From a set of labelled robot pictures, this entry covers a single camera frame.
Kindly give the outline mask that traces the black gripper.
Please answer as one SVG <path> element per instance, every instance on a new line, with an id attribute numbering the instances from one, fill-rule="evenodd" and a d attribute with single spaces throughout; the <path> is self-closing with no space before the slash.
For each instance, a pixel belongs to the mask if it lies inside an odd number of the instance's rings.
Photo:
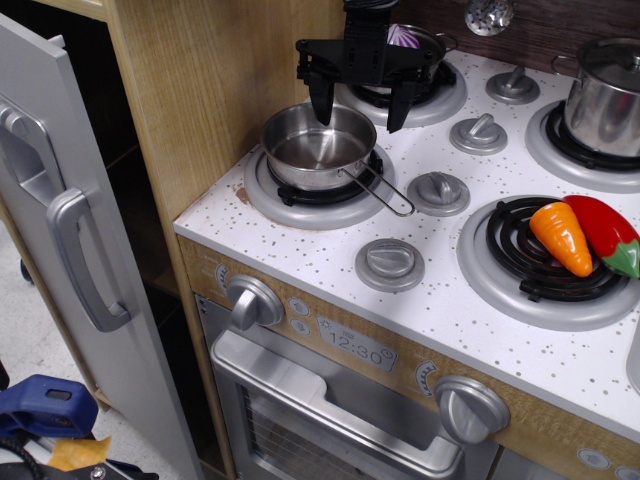
<path id="1" fill-rule="evenodd" d="M 396 1 L 345 1 L 343 37 L 301 39 L 297 78 L 309 87 L 317 120 L 327 126 L 332 117 L 335 83 L 391 88 L 387 131 L 403 128 L 416 89 L 428 86 L 436 69 L 429 50 L 388 43 L 391 12 Z"/>

